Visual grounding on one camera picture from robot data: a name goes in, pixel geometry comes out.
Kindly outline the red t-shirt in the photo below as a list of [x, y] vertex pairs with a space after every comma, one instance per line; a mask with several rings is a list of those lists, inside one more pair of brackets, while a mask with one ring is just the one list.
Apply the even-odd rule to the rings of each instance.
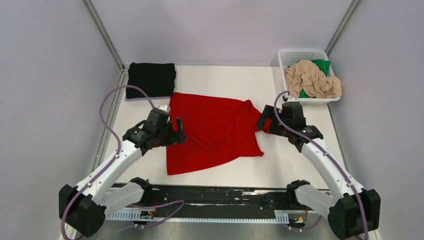
[[166, 148], [168, 175], [263, 156], [256, 138], [262, 114], [250, 100], [176, 92], [169, 106], [170, 115], [182, 119], [186, 142]]

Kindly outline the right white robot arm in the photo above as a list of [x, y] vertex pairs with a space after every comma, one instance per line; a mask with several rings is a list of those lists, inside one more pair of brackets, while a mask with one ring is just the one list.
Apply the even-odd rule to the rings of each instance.
[[323, 134], [308, 125], [299, 102], [285, 102], [280, 108], [266, 105], [256, 123], [260, 130], [285, 137], [308, 159], [328, 186], [324, 193], [306, 180], [287, 185], [286, 204], [292, 209], [301, 205], [324, 217], [340, 240], [377, 230], [380, 224], [381, 197], [374, 189], [365, 189], [337, 162]]

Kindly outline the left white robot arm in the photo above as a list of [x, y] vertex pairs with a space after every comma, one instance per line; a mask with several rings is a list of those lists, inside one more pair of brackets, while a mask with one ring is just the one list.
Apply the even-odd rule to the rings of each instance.
[[147, 180], [135, 177], [117, 190], [110, 188], [147, 151], [186, 141], [182, 118], [173, 119], [167, 105], [154, 107], [147, 119], [117, 139], [117, 149], [98, 168], [75, 186], [66, 184], [60, 189], [58, 203], [62, 237], [69, 239], [66, 226], [83, 237], [91, 237], [107, 217], [121, 209], [135, 203], [149, 206], [153, 201], [153, 187]]

